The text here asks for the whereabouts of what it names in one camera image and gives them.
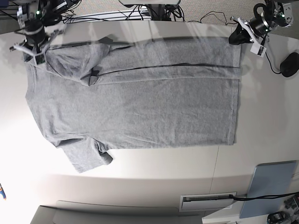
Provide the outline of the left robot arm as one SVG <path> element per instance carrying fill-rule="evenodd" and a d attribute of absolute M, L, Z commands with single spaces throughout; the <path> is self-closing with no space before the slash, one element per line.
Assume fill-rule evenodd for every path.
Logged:
<path fill-rule="evenodd" d="M 260 57 L 266 53 L 268 33 L 277 27 L 287 28 L 293 24 L 292 0 L 266 0 L 254 6 L 254 17 L 245 20 L 231 17 L 237 27 L 228 41 L 231 45 L 251 43 L 250 51 Z"/>

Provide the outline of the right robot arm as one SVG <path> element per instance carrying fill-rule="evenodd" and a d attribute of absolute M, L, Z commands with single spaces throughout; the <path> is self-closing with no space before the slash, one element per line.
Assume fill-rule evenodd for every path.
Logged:
<path fill-rule="evenodd" d="M 14 33 L 25 39 L 15 43 L 9 50 L 21 51 L 24 60 L 32 60 L 35 65 L 45 63 L 47 50 L 53 40 L 65 32 L 65 27 L 56 28 L 51 33 L 46 32 L 45 28 L 60 23 L 62 16 L 53 11 L 50 0 L 21 0 L 16 18 L 20 29 Z"/>

